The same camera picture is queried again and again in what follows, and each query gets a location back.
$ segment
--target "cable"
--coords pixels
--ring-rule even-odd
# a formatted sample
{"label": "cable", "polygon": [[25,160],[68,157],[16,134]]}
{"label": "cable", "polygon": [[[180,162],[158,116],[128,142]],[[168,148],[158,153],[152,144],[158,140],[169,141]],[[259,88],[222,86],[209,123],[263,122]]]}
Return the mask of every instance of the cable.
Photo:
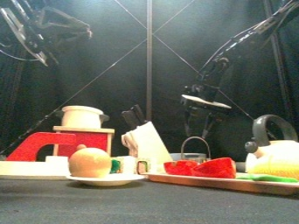
{"label": "cable", "polygon": [[13,55],[10,55],[9,53],[4,52],[1,49],[0,49],[0,53],[4,54],[5,56],[8,56],[9,58],[14,59],[14,60],[21,60],[21,61],[36,61],[37,60],[37,59],[21,59],[21,58],[17,58]]}

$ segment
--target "green vegetable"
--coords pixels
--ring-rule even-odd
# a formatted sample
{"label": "green vegetable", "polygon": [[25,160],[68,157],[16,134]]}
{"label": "green vegetable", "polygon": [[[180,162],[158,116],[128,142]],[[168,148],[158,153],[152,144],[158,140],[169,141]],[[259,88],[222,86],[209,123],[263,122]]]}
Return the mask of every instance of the green vegetable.
{"label": "green vegetable", "polygon": [[112,167],[110,167],[109,173],[117,173],[117,171],[120,170],[120,162],[112,159],[110,163],[112,163]]}
{"label": "green vegetable", "polygon": [[296,178],[285,178],[268,174],[244,174],[236,177],[236,179],[251,179],[255,181],[271,181],[271,182],[285,182],[285,183],[297,183]]}

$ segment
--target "black backdrop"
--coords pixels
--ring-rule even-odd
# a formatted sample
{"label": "black backdrop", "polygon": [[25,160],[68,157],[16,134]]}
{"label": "black backdrop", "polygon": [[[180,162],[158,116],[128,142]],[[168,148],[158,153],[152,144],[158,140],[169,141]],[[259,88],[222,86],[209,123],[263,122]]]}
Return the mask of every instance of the black backdrop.
{"label": "black backdrop", "polygon": [[[126,155],[120,136],[129,128],[120,113],[134,104],[144,112],[146,110],[146,1],[50,0],[46,3],[89,24],[93,36],[58,57],[57,66],[17,61],[16,67],[12,66],[14,59],[0,54],[2,146],[5,148],[96,79],[66,105],[90,106],[109,115],[102,128],[116,130],[112,155]],[[275,11],[281,1],[153,0],[150,120],[169,152],[180,151],[186,138],[180,104],[182,88],[194,84],[196,71],[228,39],[267,18],[265,3],[271,3]],[[1,26],[16,47],[14,36],[2,21]],[[279,78],[271,42],[261,51],[244,52],[248,57],[225,73],[220,88],[237,107],[221,95],[217,96],[217,101],[232,106],[232,110],[206,139],[213,157],[229,156],[236,161],[245,159],[244,143],[252,137],[252,120],[239,107],[253,118],[264,114],[279,115],[299,129],[296,28],[297,18],[277,36],[285,83]],[[12,47],[1,49],[24,54],[13,52]],[[285,102],[281,87],[287,88],[291,102]],[[201,111],[198,130],[206,113]],[[52,131],[53,125],[60,125],[54,116],[33,131]],[[205,149],[193,142],[186,151],[204,152]],[[45,155],[50,153],[50,149],[44,151]]]}

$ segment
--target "metal pole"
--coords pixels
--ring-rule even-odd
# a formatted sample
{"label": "metal pole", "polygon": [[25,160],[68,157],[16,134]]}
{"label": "metal pole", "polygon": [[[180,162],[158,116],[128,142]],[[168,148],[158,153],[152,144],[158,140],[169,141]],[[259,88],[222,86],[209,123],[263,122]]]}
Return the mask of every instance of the metal pole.
{"label": "metal pole", "polygon": [[152,120],[152,56],[153,56],[153,39],[152,39],[152,0],[146,0],[146,80],[145,80],[145,119]]}
{"label": "metal pole", "polygon": [[[265,9],[265,16],[271,17],[273,12],[272,12],[271,3],[268,0],[264,0],[264,9]],[[284,67],[284,62],[281,57],[281,49],[280,49],[276,33],[272,34],[271,43],[272,43],[273,55],[275,55],[277,79],[279,79],[281,96],[284,101],[284,112],[285,112],[288,122],[293,124],[295,116],[293,116],[292,102],[289,100],[289,91],[288,91],[287,81],[285,81],[285,67]]]}

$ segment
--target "metal pot handle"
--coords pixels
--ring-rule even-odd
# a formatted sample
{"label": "metal pot handle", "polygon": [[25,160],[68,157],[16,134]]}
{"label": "metal pot handle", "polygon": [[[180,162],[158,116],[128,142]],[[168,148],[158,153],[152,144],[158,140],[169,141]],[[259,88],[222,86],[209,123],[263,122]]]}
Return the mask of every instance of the metal pot handle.
{"label": "metal pot handle", "polygon": [[205,142],[205,140],[204,140],[201,137],[198,137],[198,136],[190,136],[190,137],[188,137],[188,138],[184,140],[184,142],[181,143],[181,159],[184,159],[184,155],[182,155],[184,145],[185,145],[185,144],[189,142],[189,140],[192,140],[193,138],[201,140],[201,141],[205,143],[205,145],[206,145],[206,149],[208,149],[208,153],[209,153],[209,157],[208,157],[208,159],[210,159],[210,147],[209,147],[208,143]]}
{"label": "metal pot handle", "polygon": [[292,125],[277,115],[261,115],[255,121],[252,126],[253,138],[259,147],[268,146],[269,141],[267,137],[267,122],[276,124],[283,131],[284,140],[293,140],[297,142],[297,135]]}

